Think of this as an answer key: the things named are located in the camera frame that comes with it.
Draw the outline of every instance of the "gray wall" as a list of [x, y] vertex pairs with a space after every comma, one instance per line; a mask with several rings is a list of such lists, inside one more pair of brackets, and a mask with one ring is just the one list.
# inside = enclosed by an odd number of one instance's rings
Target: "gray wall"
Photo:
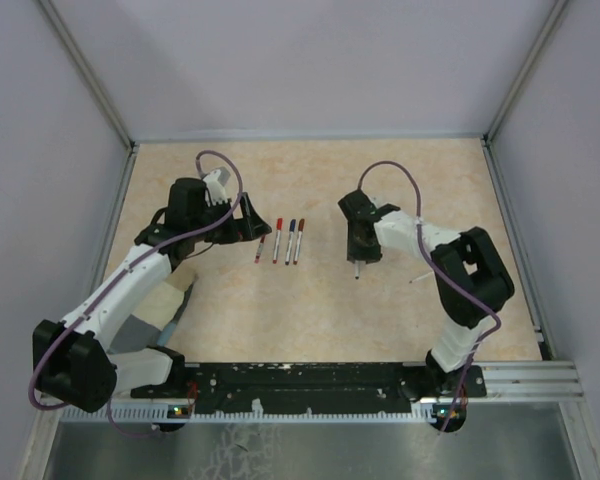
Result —
[[600, 0], [572, 2], [496, 154], [558, 352], [600, 431]]
[[132, 137], [482, 134], [551, 0], [54, 0]]
[[85, 294], [125, 151], [32, 1], [0, 2], [0, 479], [34, 418], [31, 333]]

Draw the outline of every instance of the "marker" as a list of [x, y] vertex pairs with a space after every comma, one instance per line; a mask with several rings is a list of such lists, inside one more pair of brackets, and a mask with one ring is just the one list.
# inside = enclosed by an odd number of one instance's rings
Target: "marker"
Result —
[[262, 238], [260, 239], [260, 243], [258, 244], [258, 251], [256, 252], [255, 263], [258, 263], [260, 261], [260, 255], [262, 255], [262, 250], [264, 249], [264, 239], [266, 237], [267, 237], [266, 235], [263, 235]]
[[278, 219], [276, 225], [276, 243], [273, 246], [273, 263], [278, 263], [278, 252], [280, 251], [280, 235], [282, 234], [282, 218]]
[[298, 225], [298, 242], [296, 243], [296, 253], [293, 256], [293, 264], [298, 264], [298, 257], [300, 256], [300, 243], [302, 243], [302, 232], [304, 230], [304, 218], [300, 219], [300, 225]]
[[296, 219], [291, 220], [289, 224], [289, 243], [287, 243], [287, 255], [284, 257], [284, 264], [289, 265], [291, 261], [291, 248], [293, 246], [293, 231], [296, 229]]

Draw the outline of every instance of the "purple cable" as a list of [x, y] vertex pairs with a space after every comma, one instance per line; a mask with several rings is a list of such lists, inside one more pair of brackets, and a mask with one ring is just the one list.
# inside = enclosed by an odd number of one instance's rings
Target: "purple cable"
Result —
[[152, 249], [150, 249], [147, 252], [143, 253], [142, 255], [140, 255], [138, 258], [136, 258], [134, 261], [132, 261], [129, 264], [128, 269], [125, 269], [125, 270], [122, 270], [121, 272], [119, 272], [118, 275], [116, 275], [113, 278], [113, 280], [111, 280], [111, 282], [109, 282], [107, 284], [107, 286], [102, 289], [102, 291], [100, 292], [100, 294], [93, 300], [93, 302], [91, 302], [91, 304], [88, 305], [85, 308], [84, 312], [82, 313], [82, 316], [80, 318], [78, 318], [78, 320], [76, 320], [75, 322], [73, 322], [69, 327], [67, 327], [65, 329], [65, 331], [62, 332], [58, 336], [58, 338], [51, 344], [51, 346], [47, 349], [47, 351], [44, 353], [44, 355], [42, 355], [42, 358], [40, 358], [40, 361], [36, 365], [36, 368], [33, 370], [33, 374], [31, 375], [31, 380], [29, 380], [29, 388], [28, 388], [29, 402], [31, 403], [31, 405], [33, 405], [38, 410], [56, 410], [58, 408], [65, 407], [67, 405], [66, 403], [58, 403], [58, 404], [55, 404], [55, 405], [44, 405], [44, 404], [40, 403], [38, 401], [38, 399], [36, 398], [36, 395], [35, 395], [35, 389], [36, 389], [36, 383], [38, 382], [38, 377], [40, 376], [40, 373], [42, 372], [42, 369], [44, 368], [44, 366], [46, 365], [46, 363], [49, 361], [49, 358], [51, 358], [51, 355], [53, 355], [53, 353], [56, 351], [56, 349], [58, 348], [58, 346], [82, 322], [84, 322], [86, 319], [89, 318], [89, 315], [98, 307], [98, 305], [100, 305], [100, 303], [102, 302], [102, 300], [104, 300], [104, 298], [111, 292], [111, 290], [113, 290], [115, 288], [115, 286], [120, 282], [120, 280], [122, 280], [124, 278], [124, 276], [131, 269], [133, 269], [133, 267], [137, 266], [145, 258], [147, 258], [148, 256], [154, 254], [158, 250], [160, 250], [160, 249], [162, 249], [162, 248], [164, 248], [166, 246], [169, 246], [172, 243], [179, 242], [180, 240], [185, 240], [185, 239], [190, 238], [190, 237], [195, 237], [195, 236], [201, 235], [203, 233], [209, 232], [209, 231], [211, 231], [211, 230], [219, 227], [229, 217], [231, 217], [231, 215], [233, 215], [233, 212], [235, 212], [236, 209], [238, 208], [238, 205], [240, 205], [240, 199], [242, 198], [243, 186], [242, 186], [242, 177], [240, 176], [240, 172], [238, 171], [238, 168], [225, 155], [223, 155], [223, 154], [221, 154], [219, 152], [216, 152], [214, 150], [203, 150], [200, 153], [198, 153], [198, 155], [196, 157], [196, 167], [198, 167], [198, 171], [201, 171], [201, 169], [200, 169], [200, 158], [202, 156], [204, 156], [204, 155], [215, 155], [216, 157], [224, 160], [227, 163], [227, 165], [229, 165], [229, 167], [231, 168], [231, 170], [233, 170], [233, 173], [235, 174], [236, 179], [238, 181], [238, 194], [236, 196], [236, 201], [233, 202], [233, 205], [231, 205], [231, 208], [229, 209], [229, 211], [227, 213], [225, 213], [220, 219], [218, 219], [217, 221], [213, 222], [212, 224], [207, 225], [206, 227], [199, 228], [198, 230], [194, 230], [192, 232], [187, 232], [187, 233], [183, 233], [181, 235], [177, 235], [177, 236], [175, 236], [173, 238], [170, 238], [169, 240], [165, 240], [164, 242], [160, 243], [159, 245], [156, 245]]
[[[415, 178], [413, 178], [413, 176], [411, 175], [409, 170], [407, 170], [405, 167], [403, 167], [399, 163], [393, 162], [391, 160], [383, 160], [383, 161], [376, 162], [373, 165], [369, 166], [362, 173], [362, 176], [360, 177], [360, 180], [358, 181], [358, 188], [362, 189], [362, 182], [364, 180], [364, 177], [366, 177], [367, 174], [372, 169], [374, 169], [375, 167], [377, 167], [379, 165], [392, 165], [394, 167], [397, 167], [407, 176], [407, 178], [409, 178], [409, 181], [411, 182], [411, 185], [413, 185], [413, 189], [416, 192], [416, 217], [418, 218], [418, 220], [420, 220], [421, 215], [422, 215], [422, 195], [420, 194], [420, 188], [418, 187], [418, 184], [416, 183]], [[496, 312], [494, 312], [491, 308], [489, 308], [487, 305], [485, 305], [483, 302], [481, 302], [478, 298], [474, 297], [469, 292], [467, 292], [464, 288], [462, 288], [460, 285], [458, 285], [456, 282], [454, 282], [435, 263], [433, 263], [433, 260], [431, 260], [431, 257], [429, 256], [429, 253], [427, 252], [427, 249], [424, 246], [424, 236], [422, 234], [422, 224], [421, 223], [418, 223], [416, 225], [416, 231], [418, 234], [418, 248], [420, 249], [420, 254], [422, 255], [422, 258], [424, 258], [424, 261], [427, 262], [427, 265], [429, 265], [429, 267], [431, 267], [431, 269], [435, 272], [435, 274], [438, 275], [440, 278], [442, 278], [442, 280], [444, 280], [447, 285], [449, 285], [456, 292], [458, 292], [464, 298], [466, 298], [471, 303], [473, 303], [476, 307], [480, 308], [487, 315], [491, 316], [493, 318], [493, 320], [496, 322], [496, 324], [493, 327], [491, 327], [489, 330], [482, 333], [482, 335], [480, 335], [478, 337], [478, 339], [476, 340], [476, 343], [473, 345], [471, 353], [467, 356], [467, 360], [466, 360], [464, 366], [462, 367], [462, 371], [460, 372], [460, 379], [458, 381], [458, 386], [456, 387], [456, 391], [453, 394], [453, 399], [451, 400], [451, 406], [449, 407], [449, 414], [446, 416], [444, 423], [442, 424], [442, 428], [440, 429], [441, 432], [444, 432], [447, 429], [447, 426], [449, 425], [449, 421], [451, 420], [451, 415], [453, 414], [453, 410], [456, 406], [456, 403], [458, 402], [458, 398], [460, 397], [460, 392], [462, 391], [462, 385], [464, 385], [464, 381], [467, 376], [467, 371], [469, 370], [469, 367], [473, 363], [473, 357], [475, 356], [478, 345], [480, 345], [480, 343], [482, 343], [484, 341], [484, 339], [487, 338], [489, 335], [491, 335], [492, 333], [494, 333], [500, 329], [500, 327], [502, 326], [502, 320], [500, 320], [500, 317], [498, 316], [498, 314]]]

